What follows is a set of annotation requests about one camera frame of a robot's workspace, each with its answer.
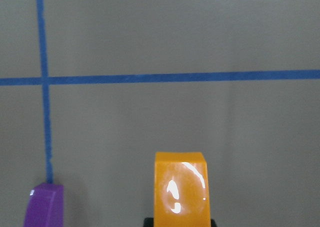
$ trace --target horizontal blue line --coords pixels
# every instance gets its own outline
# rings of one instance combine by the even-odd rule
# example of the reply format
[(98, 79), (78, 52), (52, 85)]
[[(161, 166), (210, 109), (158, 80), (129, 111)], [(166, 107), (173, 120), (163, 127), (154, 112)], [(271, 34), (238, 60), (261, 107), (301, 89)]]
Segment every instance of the horizontal blue line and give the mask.
[[(214, 82), (214, 81), (267, 81), (267, 80), (317, 80), (320, 69), (239, 71), (210, 73), (158, 73), (48, 77), (49, 85), (161, 83), (161, 82)], [(0, 86), (41, 85), (40, 77), (0, 78)]]
[(0, 78), (0, 86), (38, 86), (41, 84), (41, 77)]

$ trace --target glossy orange surface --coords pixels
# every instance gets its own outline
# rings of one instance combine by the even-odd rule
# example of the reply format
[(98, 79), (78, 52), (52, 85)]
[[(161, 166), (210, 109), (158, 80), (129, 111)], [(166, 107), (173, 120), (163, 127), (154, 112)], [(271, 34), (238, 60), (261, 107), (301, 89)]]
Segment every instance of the glossy orange surface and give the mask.
[(154, 227), (210, 227), (207, 162), (200, 152), (157, 152)]

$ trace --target gray floor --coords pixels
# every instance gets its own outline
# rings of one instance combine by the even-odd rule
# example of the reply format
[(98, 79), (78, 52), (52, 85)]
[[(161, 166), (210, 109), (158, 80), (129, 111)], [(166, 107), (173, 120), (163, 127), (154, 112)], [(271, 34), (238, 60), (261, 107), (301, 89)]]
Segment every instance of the gray floor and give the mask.
[[(319, 69), (319, 0), (44, 0), (50, 76)], [(39, 77), (36, 0), (0, 0), (0, 78)], [(50, 87), (66, 227), (140, 227), (156, 151), (203, 152), (219, 227), (320, 225), (320, 82)], [(0, 86), (0, 226), (45, 181), (41, 86)]]

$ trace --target blue line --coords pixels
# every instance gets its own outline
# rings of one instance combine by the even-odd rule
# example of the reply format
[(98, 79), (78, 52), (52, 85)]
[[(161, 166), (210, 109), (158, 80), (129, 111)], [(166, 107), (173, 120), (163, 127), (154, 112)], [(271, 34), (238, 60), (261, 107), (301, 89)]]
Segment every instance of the blue line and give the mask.
[(40, 77), (0, 78), (0, 86), (39, 86), (39, 85), (41, 85)]
[(50, 85), (320, 79), (320, 69), (49, 77)]
[(41, 61), (41, 83), (42, 83), (42, 101), (43, 101), (43, 124), (44, 124), (44, 143), (45, 143), (45, 167), (46, 181), (53, 183), (52, 158), (52, 140), (51, 140), (51, 121), (50, 121), (50, 90), (48, 79), (48, 58), (46, 42), (46, 25), (44, 19), (44, 0), (36, 0), (39, 51)]

